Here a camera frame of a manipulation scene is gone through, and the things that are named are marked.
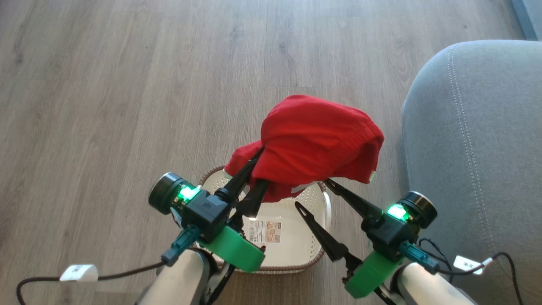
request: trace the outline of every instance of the green plastic bracket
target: green plastic bracket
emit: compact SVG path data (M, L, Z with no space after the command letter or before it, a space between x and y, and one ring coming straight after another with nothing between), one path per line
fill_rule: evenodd
M357 267L344 288L354 298L366 297L382 285L402 263L402 258L397 262L392 262L373 251L363 264Z
M225 226L210 244L198 242L202 247L244 272L258 271L266 257L258 247L249 243L229 226Z

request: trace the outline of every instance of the wooden floor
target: wooden floor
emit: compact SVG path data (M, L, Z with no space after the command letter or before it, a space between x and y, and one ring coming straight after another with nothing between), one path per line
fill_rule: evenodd
M367 112L386 135L371 185L406 190L401 106L442 48L523 39L509 0L0 0L0 300L74 263L102 274L155 263L177 231L147 204L162 173L197 181L304 93ZM369 253L332 198L333 234ZM219 304L380 304L342 288L343 263L236 274ZM99 284L30 284L29 305L130 304L152 272Z

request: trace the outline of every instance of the white cable label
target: white cable label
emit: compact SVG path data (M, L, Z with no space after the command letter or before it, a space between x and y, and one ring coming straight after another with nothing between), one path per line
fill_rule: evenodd
M459 256L459 255L455 257L455 261L454 261L454 267L464 270L464 271L469 271L471 269L478 267L479 265L480 265L479 262L475 262L474 260ZM483 272L483 268L474 271L473 274L480 275L482 274L482 272Z
M98 269L95 265L71 265L64 271L60 281L96 282Z

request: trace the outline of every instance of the white stitching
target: white stitching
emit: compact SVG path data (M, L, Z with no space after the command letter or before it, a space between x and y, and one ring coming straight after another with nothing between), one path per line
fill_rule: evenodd
M478 206L478 214L479 214L479 218L480 218L480 224L482 225L482 233L483 233L484 239L486 240L486 244L487 244L488 248L491 249L492 247L490 245L490 242L489 242L489 239L488 239L487 233L486 233L486 224L485 224L485 222L483 220L483 217L482 217L482 210L480 208L481 205L480 205L480 202L478 200L478 192L477 192L477 187L476 187L476 183L475 183L475 174L474 174L475 170L473 170L473 164L475 164L475 163L471 162L471 157L474 157L474 155L472 154L472 145L470 143L470 135L468 133L467 122L465 121L465 115L464 115L464 111L463 111L463 103L461 101L461 96L459 95L459 88L457 87L457 77L455 75L455 67L454 67L455 48L457 46L458 45L453 46L451 48L451 50L448 51L448 62L447 62L447 65L448 65L448 77L450 79L451 91L452 91L452 93L454 95L454 103L455 103L455 108L457 110L457 118L458 118L458 121L459 121L459 127L461 128L461 135L462 135L462 138L463 138L463 146L464 146L464 149L465 149L465 156L467 157L467 163L469 165L470 179L471 179L472 185L473 185L474 198L476 200L476 205ZM454 75L455 86L454 86L454 82L452 81L452 78L451 78L452 73ZM463 112L463 116L461 116L460 107L459 107L459 105L457 103L457 97L458 96L459 96L459 103L461 104L461 112ZM469 153L469 149L467 147L467 138L469 140L470 153Z
M474 175L476 175L476 186L478 187L478 192L480 192L480 203L479 203L478 208L479 208L479 211L480 211L480 205L483 208L483 214L485 216L484 218L485 218L485 223L486 223L485 225L487 226L487 234L489 235L489 240L487 239L487 236L486 236L486 243L487 243L487 246L489 247L490 250L493 250L493 252L496 252L495 245L494 245L494 242L493 242L493 236L491 234L491 227L489 226L489 220L488 220L488 217L487 217L486 205L483 202L482 187L480 185L480 176L478 176L478 169L477 169L477 166L476 166L476 158L474 157L474 149L473 149L472 141L470 140L469 127L467 125L467 119L465 117L465 110L463 108L463 101L461 100L461 93L459 92L459 86L457 84L457 77L455 75L454 56L455 56L455 47L451 50L451 70L452 70L452 73L454 75L455 89L457 90L457 97L459 98L459 105L461 106L461 113L462 113L462 116L463 116L463 122L465 124L465 130L466 130L466 133L467 133L467 140L468 140L469 147L470 147L470 156L472 158L472 163L473 163L473 167L474 167L474 172L471 173L471 176L473 178L473 186L474 186ZM483 221L481 212L480 212L480 220Z

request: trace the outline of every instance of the teal connector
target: teal connector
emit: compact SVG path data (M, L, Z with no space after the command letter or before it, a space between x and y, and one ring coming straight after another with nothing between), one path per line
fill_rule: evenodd
M162 254L162 261L166 263L166 266L173 266L184 250L196 242L200 234L201 230L195 225L189 225L184 229L171 244L171 248Z
M420 264L431 274L436 274L440 267L436 260L432 259L427 253L408 241L404 241L399 245L399 252L409 260Z

